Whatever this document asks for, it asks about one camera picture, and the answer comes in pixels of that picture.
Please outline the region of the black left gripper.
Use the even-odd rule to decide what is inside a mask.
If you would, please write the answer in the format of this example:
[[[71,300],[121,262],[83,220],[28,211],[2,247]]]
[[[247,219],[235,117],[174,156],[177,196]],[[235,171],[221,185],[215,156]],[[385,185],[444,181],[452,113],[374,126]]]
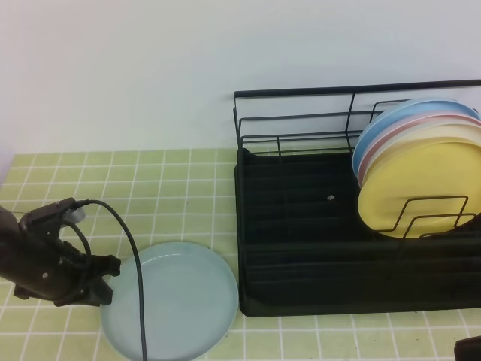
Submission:
[[[98,279],[119,276],[121,260],[113,255],[91,255],[86,238],[80,240],[85,253],[66,241],[57,250],[43,241],[2,235],[1,277],[15,283],[22,298],[54,301],[57,307],[109,305],[113,290]],[[87,284],[87,267],[88,280],[97,280],[91,284]]]

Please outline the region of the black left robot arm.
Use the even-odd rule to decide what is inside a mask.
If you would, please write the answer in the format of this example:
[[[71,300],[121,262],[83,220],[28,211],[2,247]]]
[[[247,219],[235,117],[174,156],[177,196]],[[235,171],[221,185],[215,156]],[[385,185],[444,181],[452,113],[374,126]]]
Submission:
[[[19,299],[57,307],[99,307],[112,302],[104,276],[120,274],[120,260],[92,254],[78,223],[85,214],[73,198],[36,208],[20,219],[1,209],[1,277]]]

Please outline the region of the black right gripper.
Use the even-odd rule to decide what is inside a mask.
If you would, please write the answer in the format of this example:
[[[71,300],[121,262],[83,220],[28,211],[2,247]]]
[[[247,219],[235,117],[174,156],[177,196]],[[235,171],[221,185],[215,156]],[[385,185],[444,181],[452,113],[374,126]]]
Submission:
[[[455,361],[481,361],[481,337],[466,338],[455,343]]]

